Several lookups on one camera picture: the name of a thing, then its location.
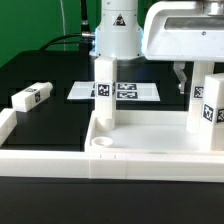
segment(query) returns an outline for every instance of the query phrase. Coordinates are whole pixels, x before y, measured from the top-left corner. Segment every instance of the white plastic tray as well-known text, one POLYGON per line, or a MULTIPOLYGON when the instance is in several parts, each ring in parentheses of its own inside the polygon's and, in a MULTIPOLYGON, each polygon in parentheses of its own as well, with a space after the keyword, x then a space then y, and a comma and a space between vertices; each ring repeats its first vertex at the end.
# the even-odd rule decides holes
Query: white plastic tray
POLYGON ((214 154, 199 151, 198 135, 186 131, 187 112, 176 111, 116 111, 115 129, 108 132, 96 128, 92 112, 87 133, 86 152, 110 153, 174 153, 214 154), (97 137, 109 137, 113 145, 93 147, 97 137))

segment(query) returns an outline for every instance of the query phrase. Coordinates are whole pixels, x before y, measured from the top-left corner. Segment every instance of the green wall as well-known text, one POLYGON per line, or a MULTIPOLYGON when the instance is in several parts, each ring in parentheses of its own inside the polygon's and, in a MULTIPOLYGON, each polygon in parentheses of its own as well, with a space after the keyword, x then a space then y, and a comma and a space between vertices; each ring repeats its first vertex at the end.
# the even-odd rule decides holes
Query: green wall
MULTIPOLYGON (((80 32, 80 0, 62 1, 66 34, 80 32)), ((101 0, 87 0, 87 4, 90 27, 94 31, 100 22, 101 0)), ((139 0, 138 21, 141 26, 151 4, 152 0, 139 0)), ((61 35, 63 20, 60 0, 1 0, 0 67, 19 52, 37 50, 49 40, 61 35)), ((51 49, 63 50, 63 46, 54 46, 51 49)))

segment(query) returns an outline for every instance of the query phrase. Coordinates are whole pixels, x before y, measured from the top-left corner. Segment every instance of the white block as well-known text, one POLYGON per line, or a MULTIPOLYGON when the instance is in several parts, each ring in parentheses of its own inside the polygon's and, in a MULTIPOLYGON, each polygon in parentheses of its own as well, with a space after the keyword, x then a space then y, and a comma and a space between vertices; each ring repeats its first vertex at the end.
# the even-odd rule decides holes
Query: white block
POLYGON ((14 109, 4 109, 0 113, 0 147, 8 138, 16 124, 17 119, 14 109))
POLYGON ((117 60, 99 57, 95 60, 95 114, 97 127, 111 130, 115 126, 117 60))
POLYGON ((99 57, 95 60, 95 81, 113 83, 117 81, 117 59, 99 57))
POLYGON ((191 85, 191 98, 186 129, 189 133, 198 133, 202 111, 205 75, 212 74, 214 62, 195 62, 191 85))
POLYGON ((204 102, 224 108, 224 73, 206 76, 204 102))
POLYGON ((50 82, 35 83, 12 96, 13 109, 27 112, 50 96, 53 86, 50 82))
POLYGON ((224 150, 224 73, 205 78, 199 129, 201 151, 224 150))

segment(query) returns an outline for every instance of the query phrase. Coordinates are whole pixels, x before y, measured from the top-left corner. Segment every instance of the black table surface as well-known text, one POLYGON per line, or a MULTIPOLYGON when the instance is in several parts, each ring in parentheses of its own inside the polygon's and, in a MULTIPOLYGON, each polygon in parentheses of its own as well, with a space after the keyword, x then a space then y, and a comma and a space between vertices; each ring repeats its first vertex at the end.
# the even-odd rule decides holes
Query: black table surface
MULTIPOLYGON (((117 109, 188 110, 171 62, 118 67, 118 81, 155 82, 161 102, 119 102, 117 109)), ((215 72, 222 72, 217 64, 215 72)), ((191 77, 192 63, 185 73, 191 77)), ((85 53, 22 52, 0 69, 0 110, 35 82, 51 97, 28 113, 4 149, 83 151, 93 100, 68 101, 74 81, 94 78, 85 53)), ((221 183, 0 177, 0 223, 224 223, 221 183)))

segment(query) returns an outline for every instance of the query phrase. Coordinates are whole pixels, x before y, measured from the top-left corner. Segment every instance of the marker sticker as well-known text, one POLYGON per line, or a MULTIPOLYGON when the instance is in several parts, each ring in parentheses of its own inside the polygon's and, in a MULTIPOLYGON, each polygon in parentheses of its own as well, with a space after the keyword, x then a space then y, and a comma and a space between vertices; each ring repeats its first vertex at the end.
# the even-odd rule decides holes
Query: marker sticker
POLYGON ((213 115, 214 115, 214 109, 205 104, 203 110, 203 118, 205 118, 210 122, 213 122, 213 115))
POLYGON ((41 100, 40 98, 40 92, 35 93, 35 101, 38 103, 41 100))
POLYGON ((110 85, 104 83, 97 83, 97 96, 99 97, 110 97, 110 85))
POLYGON ((124 19, 121 14, 117 17, 117 19, 114 22, 114 26, 126 26, 124 19))
POLYGON ((224 123, 224 108, 218 110, 218 115, 217 115, 217 124, 219 123, 224 123))
POLYGON ((118 90, 137 90, 137 84, 135 83, 118 83, 118 90))
POLYGON ((117 92, 117 99, 138 99, 138 93, 137 92, 131 92, 131 91, 118 91, 117 92))
POLYGON ((29 92, 29 93, 33 93, 35 91, 37 91, 37 89, 28 88, 25 90, 25 92, 29 92))
POLYGON ((194 98, 195 99, 202 99, 204 93, 204 87, 203 86, 195 86, 194 87, 194 98))

